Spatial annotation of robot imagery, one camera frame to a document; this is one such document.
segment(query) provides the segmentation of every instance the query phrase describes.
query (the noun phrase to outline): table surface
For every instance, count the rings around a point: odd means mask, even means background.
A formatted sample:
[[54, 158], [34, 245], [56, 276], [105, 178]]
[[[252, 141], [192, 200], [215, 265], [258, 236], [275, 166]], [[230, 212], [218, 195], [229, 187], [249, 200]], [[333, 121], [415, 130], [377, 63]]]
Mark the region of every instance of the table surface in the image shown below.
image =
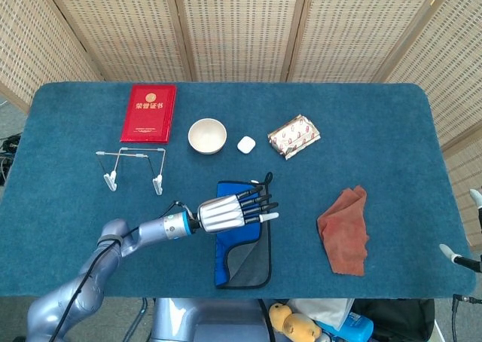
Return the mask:
[[[474, 274], [438, 249], [446, 243], [468, 254], [429, 103], [418, 86], [178, 83], [161, 197], [142, 160], [121, 161], [111, 192], [94, 155], [121, 146], [131, 86], [65, 82], [36, 93], [0, 205], [0, 295], [43, 295], [76, 276], [109, 220], [125, 218], [135, 227], [173, 200], [196, 209], [215, 197], [217, 181], [260, 180], [268, 171], [281, 216], [271, 224], [273, 269], [265, 287], [217, 290], [215, 237], [198, 232], [126, 258], [105, 293], [435, 298], [474, 288]], [[313, 121], [322, 139], [285, 160], [267, 134], [298, 114]], [[226, 126], [219, 153], [201, 155], [189, 146], [189, 127], [200, 118]], [[248, 155], [236, 149], [244, 135], [257, 142]], [[113, 167], [114, 158], [104, 161]], [[363, 277], [332, 273], [316, 231], [316, 218], [356, 185], [368, 193]]]

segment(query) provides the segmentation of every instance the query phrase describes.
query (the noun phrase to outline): red book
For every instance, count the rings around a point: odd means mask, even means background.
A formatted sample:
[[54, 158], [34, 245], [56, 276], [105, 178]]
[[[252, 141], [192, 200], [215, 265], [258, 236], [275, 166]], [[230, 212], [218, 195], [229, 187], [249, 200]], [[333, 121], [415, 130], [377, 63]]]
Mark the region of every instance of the red book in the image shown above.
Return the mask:
[[174, 84], [134, 84], [120, 140], [167, 143], [174, 101]]

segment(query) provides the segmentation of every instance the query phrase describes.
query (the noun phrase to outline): brown cloth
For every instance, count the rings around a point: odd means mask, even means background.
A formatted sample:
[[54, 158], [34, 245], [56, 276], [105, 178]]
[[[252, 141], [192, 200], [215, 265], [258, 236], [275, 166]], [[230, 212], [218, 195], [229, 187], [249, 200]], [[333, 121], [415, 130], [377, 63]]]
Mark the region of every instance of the brown cloth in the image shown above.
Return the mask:
[[345, 189], [337, 201], [318, 217], [318, 232], [325, 246], [331, 270], [363, 276], [368, 241], [363, 209], [367, 192], [361, 186]]

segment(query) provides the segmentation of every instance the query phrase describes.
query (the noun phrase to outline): white bag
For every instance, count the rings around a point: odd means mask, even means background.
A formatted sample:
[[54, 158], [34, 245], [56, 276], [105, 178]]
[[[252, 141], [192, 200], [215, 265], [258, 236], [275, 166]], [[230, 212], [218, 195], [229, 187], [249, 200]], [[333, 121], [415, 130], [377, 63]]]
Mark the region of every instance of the white bag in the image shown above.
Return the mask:
[[330, 325], [337, 331], [345, 322], [355, 299], [323, 298], [323, 299], [290, 299], [288, 306], [293, 313], [302, 313], [316, 321]]

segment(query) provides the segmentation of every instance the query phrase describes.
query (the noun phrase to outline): white bowl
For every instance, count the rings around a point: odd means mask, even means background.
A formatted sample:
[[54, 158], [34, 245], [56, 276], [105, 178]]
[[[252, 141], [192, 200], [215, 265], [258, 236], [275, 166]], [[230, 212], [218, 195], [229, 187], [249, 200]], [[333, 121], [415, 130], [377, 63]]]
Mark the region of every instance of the white bowl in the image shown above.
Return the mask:
[[202, 118], [189, 129], [188, 140], [194, 150], [201, 154], [214, 154], [226, 142], [224, 125], [214, 118]]

